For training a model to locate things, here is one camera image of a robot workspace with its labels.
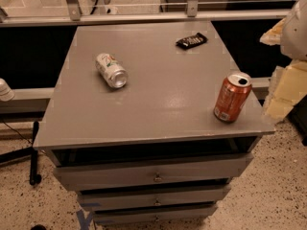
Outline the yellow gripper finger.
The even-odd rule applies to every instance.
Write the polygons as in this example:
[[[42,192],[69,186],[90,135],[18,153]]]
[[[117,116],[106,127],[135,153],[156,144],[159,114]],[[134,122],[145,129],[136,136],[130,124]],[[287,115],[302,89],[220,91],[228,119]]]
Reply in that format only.
[[[269,46],[280,45],[285,18],[277,22],[272,28],[262,34],[260,42]]]
[[[287,67],[277,66],[272,73],[264,114],[282,121],[307,95],[307,62],[293,60]]]

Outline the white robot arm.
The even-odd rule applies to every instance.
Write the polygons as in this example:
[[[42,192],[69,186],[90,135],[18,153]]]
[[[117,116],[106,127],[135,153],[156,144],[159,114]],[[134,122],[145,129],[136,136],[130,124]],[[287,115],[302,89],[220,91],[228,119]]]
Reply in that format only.
[[[307,95],[307,0],[298,0],[260,41],[279,45],[281,53],[292,60],[285,68],[275,68],[264,104],[265,115],[280,122]]]

